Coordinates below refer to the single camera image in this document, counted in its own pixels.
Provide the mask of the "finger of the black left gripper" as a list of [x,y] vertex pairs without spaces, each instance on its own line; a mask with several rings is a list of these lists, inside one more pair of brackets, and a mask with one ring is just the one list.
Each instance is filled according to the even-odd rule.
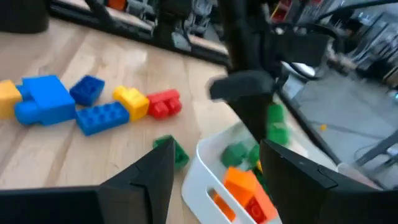
[[267,110],[271,103],[271,99],[238,99],[231,102],[231,108],[257,142],[267,137]]
[[210,80],[211,100],[238,101],[243,98],[270,96],[275,85],[272,76],[262,70],[245,70]]

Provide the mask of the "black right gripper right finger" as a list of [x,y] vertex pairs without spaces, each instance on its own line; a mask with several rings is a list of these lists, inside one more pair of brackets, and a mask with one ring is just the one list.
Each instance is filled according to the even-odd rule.
[[326,192],[338,184],[322,166],[270,140],[261,141],[261,166],[271,201],[283,223],[320,223]]

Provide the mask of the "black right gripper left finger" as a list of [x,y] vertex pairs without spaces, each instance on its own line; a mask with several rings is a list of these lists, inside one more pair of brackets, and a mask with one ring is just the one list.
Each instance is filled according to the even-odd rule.
[[99,188],[105,223],[165,223],[174,182],[175,141],[168,138]]

